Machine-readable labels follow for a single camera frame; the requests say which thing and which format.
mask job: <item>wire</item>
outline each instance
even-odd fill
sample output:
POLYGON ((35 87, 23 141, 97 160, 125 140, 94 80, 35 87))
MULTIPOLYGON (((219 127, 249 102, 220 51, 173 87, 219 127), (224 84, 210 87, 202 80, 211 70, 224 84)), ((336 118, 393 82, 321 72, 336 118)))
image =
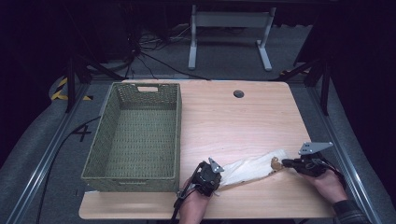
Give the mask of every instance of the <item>wire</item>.
POLYGON ((347 188, 347 182, 345 176, 335 168, 335 166, 330 161, 322 161, 321 165, 327 167, 328 169, 332 170, 337 176, 340 183, 343 185, 344 189, 347 188))
POLYGON ((71 133, 69 133, 69 134, 66 136, 66 138, 62 141, 62 143, 61 143, 61 144, 59 145, 59 147, 56 149, 55 156, 53 157, 53 160, 52 160, 52 162, 51 162, 50 165, 49 165, 49 170, 48 170, 48 172, 47 172, 47 174, 46 174, 46 182, 44 183, 44 189, 43 189, 43 193, 42 193, 42 195, 41 195, 40 205, 38 206, 37 218, 35 219, 35 223, 36 223, 36 224, 39 224, 39 223, 40 223, 41 210, 43 209, 44 198, 46 197, 47 186, 48 186, 48 183, 49 183, 49 180, 50 180, 50 173, 51 173, 51 171, 52 171, 52 166, 53 166, 53 164, 54 164, 54 162, 55 162, 55 160, 56 160, 56 157, 58 156, 59 151, 61 150, 61 147, 64 145, 64 143, 66 142, 66 140, 70 137, 70 135, 72 135, 73 133, 77 132, 78 130, 80 130, 81 128, 83 128, 85 125, 87 125, 87 124, 89 124, 89 123, 91 123, 91 122, 93 122, 93 121, 95 121, 95 120, 97 120, 97 119, 99 119, 99 118, 100 118, 100 116, 99 116, 99 117, 96 117, 96 118, 94 118, 94 119, 90 119, 90 120, 88 120, 88 121, 86 121, 86 122, 84 122, 84 123, 78 125, 76 129, 74 129, 71 133))
POLYGON ((134 79, 134 70, 133 69, 130 69, 131 70, 131 75, 132 75, 132 78, 130 78, 130 79, 134 79))
POLYGON ((151 76, 158 80, 158 78, 156 78, 156 77, 154 76, 154 74, 152 74, 151 69, 145 64, 145 62, 144 62, 143 60, 141 60, 139 57, 136 57, 136 58, 137 58, 138 60, 140 60, 140 62, 142 62, 142 64, 145 65, 145 67, 147 67, 147 69, 148 69, 149 72, 151 73, 151 76))
MULTIPOLYGON (((118 72, 118 71, 128 67, 133 61, 134 61, 133 59, 129 59, 129 60, 124 61, 123 64, 117 65, 115 67, 110 67, 110 68, 107 68, 107 69, 112 71, 112 72, 118 72)), ((96 69, 88 68, 88 71, 90 71, 90 73, 93 74, 93 75, 101 75, 101 74, 103 74, 102 72, 100 72, 100 71, 98 71, 96 69)))
POLYGON ((95 55, 93 54, 93 52, 91 51, 91 48, 88 45, 87 39, 85 39, 84 35, 82 34, 82 32, 78 29, 77 24, 75 22, 75 20, 73 19, 72 14, 70 13, 69 9, 67 8, 67 5, 65 4, 64 1, 62 1, 62 5, 64 7, 64 10, 67 12, 68 17, 70 18, 70 20, 73 22, 73 25, 75 26, 76 30, 78 31, 79 36, 81 37, 82 41, 84 41, 85 47, 88 50, 88 52, 91 54, 91 56, 96 60, 95 55))
POLYGON ((143 42, 139 42, 140 48, 144 51, 154 51, 154 50, 160 50, 163 49, 171 44, 174 44, 182 39, 187 39, 190 40, 188 38, 186 38, 183 34, 186 33, 186 31, 188 31, 190 29, 190 26, 185 28, 180 34, 176 35, 176 36, 171 36, 169 37, 170 41, 164 42, 162 41, 160 38, 152 38, 143 42), (151 43, 155 43, 155 46, 153 48, 146 48, 146 47, 142 47, 141 45, 146 45, 146 44, 151 44, 151 43))
POLYGON ((128 64, 128 67, 126 68, 126 72, 125 72, 125 77, 128 78, 128 72, 129 69, 131 68, 131 64, 128 64))
POLYGON ((192 179, 196 176, 196 174, 198 173, 198 170, 199 170, 200 168, 202 168, 202 163, 200 163, 200 164, 197 166, 197 168, 195 168, 194 173, 192 173, 192 176, 190 177, 189 182, 188 182, 187 185, 184 187, 183 191, 181 191, 181 192, 179 192, 179 193, 177 194, 177 199, 176 199, 175 204, 174 204, 174 208, 175 208, 175 209, 174 209, 173 215, 172 215, 172 217, 171 217, 171 220, 170 220, 170 222, 169 222, 170 224, 174 224, 174 223, 175 223, 178 210, 180 209, 180 207, 181 207, 181 205, 183 204, 184 200, 186 200, 186 198, 189 197, 190 194, 192 194, 192 193, 196 190, 196 189, 193 189, 189 194, 187 194, 187 191, 189 190, 189 187, 190 187, 190 185, 191 185, 192 179))
POLYGON ((169 64, 167 64, 167 63, 164 63, 164 62, 162 62, 162 61, 160 61, 160 60, 158 60, 158 59, 156 59, 156 58, 154 58, 154 57, 148 55, 148 54, 145 53, 145 52, 140 52, 140 53, 143 54, 143 55, 145 55, 145 56, 147 56, 147 57, 149 57, 150 59, 152 59, 152 60, 154 60, 154 61, 157 61, 158 63, 162 63, 163 65, 165 65, 165 66, 171 68, 172 70, 174 70, 174 71, 176 71, 176 72, 179 72, 180 74, 187 75, 187 76, 190 76, 190 77, 197 77, 197 78, 204 79, 204 80, 210 80, 210 79, 207 78, 207 77, 200 77, 200 76, 196 76, 196 75, 193 75, 193 74, 181 72, 181 71, 177 70, 176 68, 172 67, 171 65, 169 65, 169 64))
POLYGON ((308 220, 309 220, 308 218, 305 218, 305 219, 301 220, 301 222, 299 222, 298 224, 304 224, 304 223, 307 222, 308 220))
POLYGON ((227 27, 225 29, 220 29, 220 30, 222 32, 225 32, 225 33, 231 34, 231 35, 241 35, 242 33, 244 33, 245 29, 246 29, 245 27, 243 27, 243 28, 227 27))

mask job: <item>metal stand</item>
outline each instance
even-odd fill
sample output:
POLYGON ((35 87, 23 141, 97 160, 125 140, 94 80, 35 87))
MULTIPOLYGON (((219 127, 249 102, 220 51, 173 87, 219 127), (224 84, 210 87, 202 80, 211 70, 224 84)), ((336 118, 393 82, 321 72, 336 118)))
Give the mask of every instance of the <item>metal stand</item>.
POLYGON ((66 113, 69 113, 72 109, 73 105, 76 102, 76 84, 75 84, 75 75, 78 77, 80 83, 88 84, 92 80, 92 75, 87 68, 87 65, 92 66, 96 70, 100 71, 101 73, 107 75, 108 77, 112 77, 115 80, 124 80, 126 77, 120 77, 119 75, 115 74, 114 72, 108 70, 107 68, 103 67, 101 64, 94 62, 93 60, 76 55, 69 60, 67 65, 67 108, 66 113))
POLYGON ((265 43, 271 30, 276 8, 270 12, 207 12, 197 11, 196 5, 192 6, 191 13, 191 47, 189 69, 195 69, 197 54, 196 28, 201 27, 249 27, 263 28, 264 34, 261 40, 257 40, 257 47, 262 56, 265 71, 271 71, 272 66, 265 50, 265 43))

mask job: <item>floor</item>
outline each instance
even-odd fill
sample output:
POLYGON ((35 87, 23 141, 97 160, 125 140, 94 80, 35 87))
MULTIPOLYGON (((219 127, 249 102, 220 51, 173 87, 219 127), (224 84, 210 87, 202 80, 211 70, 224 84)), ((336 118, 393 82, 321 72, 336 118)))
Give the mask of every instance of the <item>floor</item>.
MULTIPOLYGON (((188 26, 185 24, 178 26, 176 29, 180 35, 175 36, 175 43, 163 49, 155 49, 151 36, 142 39, 141 45, 148 49, 144 52, 163 63, 141 55, 130 67, 117 73, 128 78, 191 78, 188 75, 191 74, 195 78, 216 80, 267 81, 278 77, 281 71, 293 68, 293 62, 310 30, 309 26, 282 26, 271 30, 266 44, 273 66, 271 72, 264 71, 254 44, 256 39, 260 39, 260 30, 199 30, 196 69, 190 71, 187 68, 190 36, 186 28, 188 26)), ((113 67, 118 63, 112 62, 105 66, 113 67)), ((307 88, 303 84, 304 77, 298 75, 288 80, 288 83, 312 141, 337 143, 335 150, 338 151, 324 151, 324 155, 337 167, 343 167, 345 159, 340 151, 345 152, 346 161, 353 164, 352 171, 356 171, 356 174, 351 175, 357 176, 359 181, 348 182, 348 195, 357 200, 361 194, 367 196, 367 204, 373 208, 367 212, 374 223, 396 223, 396 212, 390 198, 351 131, 334 87, 331 85, 330 88, 330 116, 324 117, 318 109, 320 82, 315 88, 307 88), (357 189, 351 190, 351 187, 356 186, 357 189)), ((62 80, 63 75, 60 74, 49 90, 49 97, 55 93, 62 80)), ((98 125, 98 120, 92 119, 97 118, 111 82, 113 80, 107 76, 95 75, 89 86, 77 83, 78 97, 88 96, 90 99, 78 101, 75 109, 68 114, 64 113, 67 101, 55 99, 26 130, 0 170, 1 223, 157 223, 156 220, 84 220, 78 216, 82 196, 89 190, 80 175, 98 125), (90 122, 84 133, 81 128, 85 126, 75 130, 87 121, 90 122), (41 179, 36 183, 29 182, 31 176, 41 179)), ((63 88, 62 95, 66 94, 66 88, 63 88)), ((310 219, 306 223, 326 224, 333 223, 333 220, 310 219)))

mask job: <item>table surface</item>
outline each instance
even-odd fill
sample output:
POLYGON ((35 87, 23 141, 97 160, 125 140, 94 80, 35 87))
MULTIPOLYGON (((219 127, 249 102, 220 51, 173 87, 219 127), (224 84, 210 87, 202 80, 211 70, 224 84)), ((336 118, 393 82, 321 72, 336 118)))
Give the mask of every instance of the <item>table surface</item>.
MULTIPOLYGON (((226 165, 285 149, 290 158, 310 138, 290 88, 283 82, 140 80, 178 82, 182 94, 180 185, 199 162, 226 165), (236 98, 235 90, 245 96, 236 98)), ((168 219, 172 192, 86 192, 82 218, 168 219)), ((226 187, 205 218, 332 217, 332 207, 294 170, 226 187)))

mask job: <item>green wicker basket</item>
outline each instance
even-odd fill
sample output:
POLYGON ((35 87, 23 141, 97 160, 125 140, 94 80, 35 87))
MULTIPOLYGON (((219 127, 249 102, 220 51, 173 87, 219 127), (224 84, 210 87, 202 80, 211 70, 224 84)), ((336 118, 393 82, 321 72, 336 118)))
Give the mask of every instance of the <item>green wicker basket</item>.
POLYGON ((113 83, 81 178, 99 191, 177 191, 178 84, 113 83))

